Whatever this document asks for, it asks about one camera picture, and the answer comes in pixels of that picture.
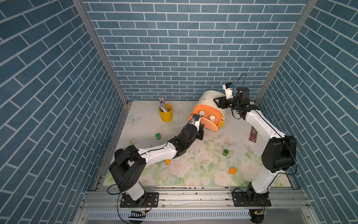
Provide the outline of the pink orange top drawer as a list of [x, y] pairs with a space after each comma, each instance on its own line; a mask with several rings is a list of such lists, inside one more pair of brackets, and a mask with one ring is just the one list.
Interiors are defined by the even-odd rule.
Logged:
[[[197, 109], [196, 106], [193, 108], [193, 111], [188, 116], [187, 120], [190, 120], [193, 117], [193, 114], [200, 114], [200, 112], [199, 112], [199, 110]], [[218, 111], [216, 109], [206, 111], [205, 115], [201, 118], [201, 123], [204, 124], [204, 128], [207, 128], [207, 129], [212, 130], [214, 132], [219, 132], [220, 129], [218, 128], [218, 124], [219, 124], [221, 119], [225, 120], [225, 114], [226, 114], [226, 112], [221, 113], [220, 111]], [[209, 119], [211, 115], [215, 116], [215, 121], [214, 122], [212, 122]]]

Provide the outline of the yellow drawer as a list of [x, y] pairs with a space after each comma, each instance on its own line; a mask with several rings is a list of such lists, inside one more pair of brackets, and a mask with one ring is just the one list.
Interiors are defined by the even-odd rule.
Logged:
[[224, 119], [221, 119], [219, 124], [218, 124], [218, 128], [221, 129], [225, 124], [225, 120]]

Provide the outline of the white round drawer cabinet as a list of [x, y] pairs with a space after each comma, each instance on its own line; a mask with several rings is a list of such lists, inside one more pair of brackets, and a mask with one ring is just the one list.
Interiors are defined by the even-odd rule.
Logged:
[[214, 101], [214, 99], [220, 98], [220, 97], [224, 97], [224, 99], [226, 99], [226, 95], [219, 91], [214, 91], [214, 90], [205, 91], [202, 94], [202, 96], [199, 98], [199, 100], [196, 104], [196, 107], [199, 111], [206, 112], [206, 111], [210, 111], [212, 109], [216, 109], [216, 110], [220, 111], [221, 113], [224, 113], [224, 112], [226, 112], [226, 110], [219, 108]]

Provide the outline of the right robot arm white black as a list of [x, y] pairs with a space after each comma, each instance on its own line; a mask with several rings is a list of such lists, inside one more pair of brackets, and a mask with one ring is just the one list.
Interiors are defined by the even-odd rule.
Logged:
[[261, 156], [263, 167], [247, 188], [246, 200], [250, 205], [268, 201], [269, 189], [279, 175], [296, 164], [297, 140], [279, 131], [269, 122], [259, 107], [250, 102], [249, 88], [234, 88], [231, 82], [223, 85], [225, 96], [213, 99], [217, 107], [236, 111], [263, 137], [266, 147]]

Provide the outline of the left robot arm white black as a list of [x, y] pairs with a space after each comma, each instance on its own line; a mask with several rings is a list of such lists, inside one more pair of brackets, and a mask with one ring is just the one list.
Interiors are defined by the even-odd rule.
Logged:
[[127, 193], [130, 199], [143, 203], [146, 192], [139, 182], [143, 170], [155, 163], [182, 156], [196, 141], [204, 137], [204, 124], [187, 124], [179, 135], [165, 144], [151, 148], [136, 148], [134, 145], [126, 149], [118, 149], [109, 172], [120, 192]]

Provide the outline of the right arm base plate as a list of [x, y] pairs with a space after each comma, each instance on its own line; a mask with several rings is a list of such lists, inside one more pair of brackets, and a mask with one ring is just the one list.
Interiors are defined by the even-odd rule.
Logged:
[[268, 193], [263, 196], [248, 196], [245, 192], [233, 192], [232, 199], [235, 207], [270, 207], [271, 201]]

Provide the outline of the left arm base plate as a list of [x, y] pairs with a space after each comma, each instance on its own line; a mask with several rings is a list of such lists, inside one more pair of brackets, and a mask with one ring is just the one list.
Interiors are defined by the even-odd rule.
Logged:
[[125, 193], [120, 199], [120, 208], [157, 208], [159, 193], [144, 193], [138, 200], [133, 200], [129, 194]]

